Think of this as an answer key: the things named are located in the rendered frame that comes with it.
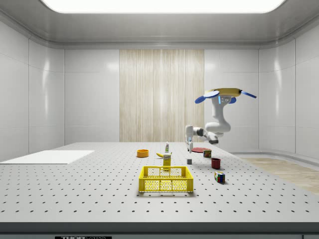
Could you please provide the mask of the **yellow basket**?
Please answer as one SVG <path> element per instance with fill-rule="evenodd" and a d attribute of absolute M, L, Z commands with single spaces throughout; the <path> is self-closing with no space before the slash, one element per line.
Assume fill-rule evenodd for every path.
<path fill-rule="evenodd" d="M 139 192 L 193 192 L 193 176 L 186 166 L 143 166 Z"/>

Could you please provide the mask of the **white board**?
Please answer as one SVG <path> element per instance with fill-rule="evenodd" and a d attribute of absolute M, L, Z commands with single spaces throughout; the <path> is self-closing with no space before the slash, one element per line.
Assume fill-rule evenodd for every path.
<path fill-rule="evenodd" d="M 0 164 L 70 164 L 93 150 L 44 150 L 15 159 L 0 162 Z"/>

